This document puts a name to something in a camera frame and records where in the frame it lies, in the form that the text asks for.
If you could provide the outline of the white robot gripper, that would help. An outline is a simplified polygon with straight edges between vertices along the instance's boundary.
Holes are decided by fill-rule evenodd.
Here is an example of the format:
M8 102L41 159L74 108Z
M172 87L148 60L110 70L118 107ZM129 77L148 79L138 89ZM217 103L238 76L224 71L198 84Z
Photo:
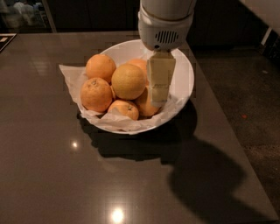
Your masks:
M194 3L140 3L138 31L151 51L172 51L185 41L193 22ZM154 52L147 61L150 102L166 104L176 66L171 52Z

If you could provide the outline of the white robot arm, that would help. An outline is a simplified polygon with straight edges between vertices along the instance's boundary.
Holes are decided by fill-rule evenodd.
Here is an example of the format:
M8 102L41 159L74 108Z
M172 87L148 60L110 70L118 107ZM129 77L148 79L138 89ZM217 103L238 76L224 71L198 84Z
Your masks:
M176 60L172 51L181 47L193 23L197 0L140 0L138 31L152 55L147 60L150 101L166 104Z

